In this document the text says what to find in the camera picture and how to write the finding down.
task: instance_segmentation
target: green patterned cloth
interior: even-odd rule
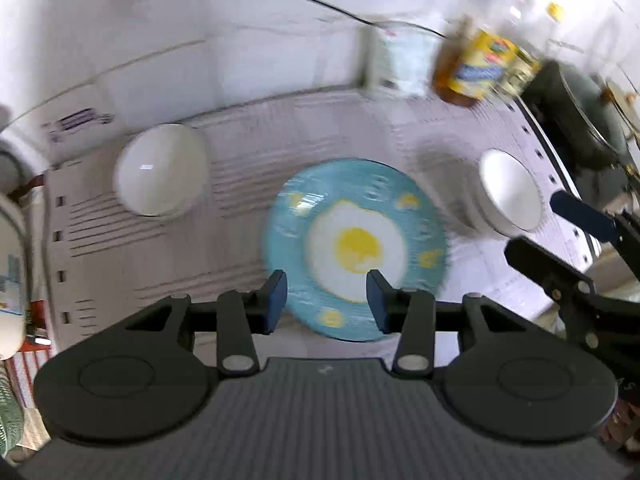
[[[23,424],[20,404],[11,390],[4,363],[0,363],[0,456],[3,458],[20,442]]]

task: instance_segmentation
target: white container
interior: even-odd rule
[[[371,27],[366,89],[372,97],[424,97],[442,38],[411,23]]]
[[[527,168],[509,153],[494,149],[484,152],[478,174],[468,184],[482,216],[501,235],[520,236],[540,225],[542,199],[538,186]]]
[[[195,205],[208,178],[202,135],[181,124],[159,124],[139,134],[120,153],[113,185],[132,213],[167,220]]]

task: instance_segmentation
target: blue plate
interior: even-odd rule
[[[427,196],[378,162],[333,160],[282,188],[264,238],[269,272],[287,273],[287,305],[316,332],[346,341],[383,336],[366,300],[366,273],[437,293],[447,241]]]

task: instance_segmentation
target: metal pin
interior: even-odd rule
[[[230,372],[245,372],[254,365],[254,360],[246,355],[230,355],[222,361],[223,367]]]
[[[407,354],[398,359],[398,366],[408,372],[420,372],[429,367],[429,360],[418,354]]]
[[[591,349],[596,349],[600,342],[598,341],[598,336],[596,336],[593,332],[589,332],[586,336],[584,336],[584,340],[587,343],[587,346]]]
[[[584,282],[583,280],[580,280],[578,282],[578,290],[583,294],[591,293],[591,287],[589,286],[589,283]]]

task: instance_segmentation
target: yellow label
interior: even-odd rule
[[[462,55],[460,66],[449,80],[449,88],[460,95],[481,99],[513,60],[511,41],[481,30]]]

